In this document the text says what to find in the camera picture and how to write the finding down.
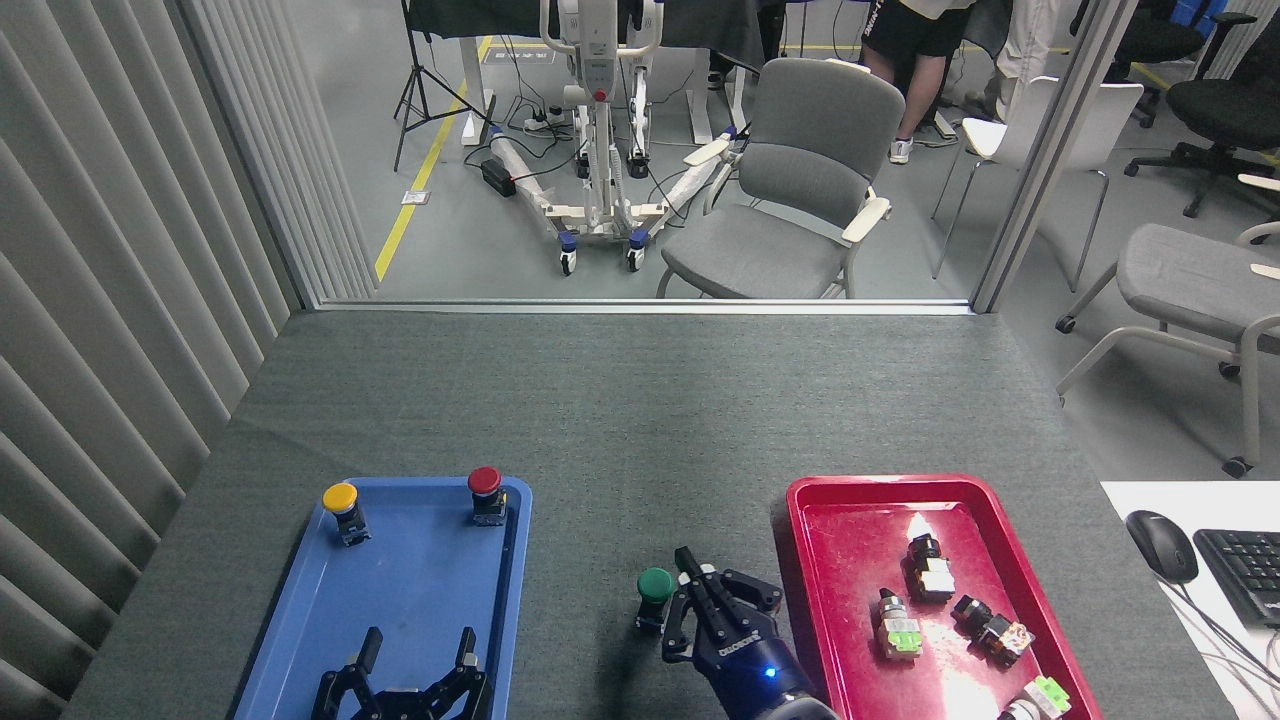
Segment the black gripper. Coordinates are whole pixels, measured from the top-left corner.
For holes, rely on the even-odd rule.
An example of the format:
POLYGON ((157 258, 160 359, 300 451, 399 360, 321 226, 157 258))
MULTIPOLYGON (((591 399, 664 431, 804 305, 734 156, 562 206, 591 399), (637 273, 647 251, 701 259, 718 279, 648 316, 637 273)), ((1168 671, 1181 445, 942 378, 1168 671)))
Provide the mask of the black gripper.
POLYGON ((340 670, 321 675, 314 701, 314 719, 338 719, 343 698, 353 693, 358 711, 353 719, 445 719, 462 700, 453 719, 489 719, 492 683, 475 653, 477 635, 465 626, 453 667, 425 691, 383 691, 374 693, 372 674, 383 643, 378 626, 370 626, 355 660, 340 670))
POLYGON ((730 717, 759 717, 803 693, 803 670, 780 635, 782 591, 675 551, 684 579, 672 596, 660 656, 691 662, 730 717))

